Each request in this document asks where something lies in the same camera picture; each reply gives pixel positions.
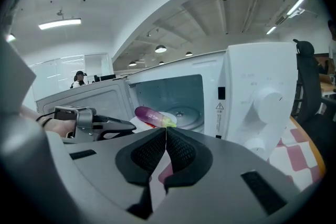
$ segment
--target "desk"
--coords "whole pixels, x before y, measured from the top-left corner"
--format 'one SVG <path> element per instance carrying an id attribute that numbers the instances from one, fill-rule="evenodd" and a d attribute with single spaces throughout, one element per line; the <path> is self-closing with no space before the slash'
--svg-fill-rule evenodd
<path id="1" fill-rule="evenodd" d="M 336 94 L 336 92 L 334 92 L 334 89 L 336 89 L 335 85 L 328 84 L 328 83 L 325 83 L 325 82 L 321 82 L 322 97 L 327 97 L 329 95 Z M 317 113 L 321 114 L 322 113 L 322 108 L 323 108 L 323 103 L 321 103 L 320 109 Z"/>
<path id="2" fill-rule="evenodd" d="M 335 89 L 336 89 L 335 85 L 328 84 L 328 83 L 325 83 L 325 82 L 321 82 L 322 96 L 336 94 L 336 92 L 333 91 Z"/>

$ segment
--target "black chair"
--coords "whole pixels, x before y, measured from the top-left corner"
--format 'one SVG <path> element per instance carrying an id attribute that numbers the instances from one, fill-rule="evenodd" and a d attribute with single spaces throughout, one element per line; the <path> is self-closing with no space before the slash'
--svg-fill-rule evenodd
<path id="1" fill-rule="evenodd" d="M 322 97 L 313 45 L 307 41 L 296 39 L 294 41 L 297 43 L 299 77 L 293 106 L 297 111 L 292 116 L 310 136 L 322 155 L 325 165 L 328 166 L 336 146 L 336 122 L 333 121 L 336 100 Z M 322 103 L 326 104 L 327 108 L 323 115 L 317 114 Z"/>

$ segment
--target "recessed light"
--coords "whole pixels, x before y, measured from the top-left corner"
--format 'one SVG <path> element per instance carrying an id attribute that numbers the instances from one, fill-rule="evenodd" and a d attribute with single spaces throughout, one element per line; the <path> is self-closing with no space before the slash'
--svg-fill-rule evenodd
<path id="1" fill-rule="evenodd" d="M 157 53 L 162 53 L 162 52 L 165 52 L 167 50 L 167 48 L 166 47 L 164 47 L 163 45 L 158 45 L 157 47 L 156 47 L 156 49 L 155 49 L 155 52 L 157 52 Z"/>

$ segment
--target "person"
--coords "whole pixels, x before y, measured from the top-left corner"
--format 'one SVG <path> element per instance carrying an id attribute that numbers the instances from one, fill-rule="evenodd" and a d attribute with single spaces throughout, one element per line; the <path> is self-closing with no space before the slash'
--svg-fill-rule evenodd
<path id="1" fill-rule="evenodd" d="M 23 116 L 25 118 L 35 121 L 40 116 L 42 116 L 42 114 L 39 114 L 36 111 L 33 111 L 29 109 L 28 107 L 22 105 L 20 108 L 20 116 Z M 42 125 L 48 118 L 52 118 L 52 117 L 51 116 L 42 117 L 37 121 L 37 123 L 39 125 Z M 61 137 L 66 137 L 67 133 L 74 131 L 75 125 L 76 125 L 76 121 L 73 121 L 73 120 L 62 121 L 62 120 L 51 119 L 45 124 L 43 128 L 45 131 L 52 131 L 52 132 L 58 133 Z"/>
<path id="2" fill-rule="evenodd" d="M 329 44 L 329 58 L 333 60 L 334 67 L 336 67 L 336 24 L 334 21 L 328 21 L 329 31 L 331 33 L 331 41 Z"/>
<path id="3" fill-rule="evenodd" d="M 329 62 L 328 62 L 328 60 L 326 60 L 324 62 L 324 66 L 323 66 L 322 64 L 320 64 L 320 62 L 316 58 L 314 58 L 314 59 L 315 59 L 315 61 L 317 63 L 317 67 L 319 69 L 319 73 L 327 75 L 328 74 L 328 69 L 329 69 Z"/>
<path id="4" fill-rule="evenodd" d="M 83 81 L 85 75 L 86 74 L 84 74 L 83 71 L 77 71 L 77 73 L 74 77 L 74 83 L 71 84 L 70 89 L 78 88 L 78 87 L 81 87 L 81 86 L 85 85 L 85 82 Z"/>

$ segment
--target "open microwave door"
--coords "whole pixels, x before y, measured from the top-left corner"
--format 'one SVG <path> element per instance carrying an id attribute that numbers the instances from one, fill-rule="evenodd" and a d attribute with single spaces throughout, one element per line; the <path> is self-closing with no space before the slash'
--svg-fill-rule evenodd
<path id="1" fill-rule="evenodd" d="M 134 117 L 122 79 L 101 81 L 70 89 L 40 99 L 36 104 L 39 113 L 42 114 L 54 111 L 55 106 L 72 105 L 95 108 L 99 115 L 125 121 Z"/>

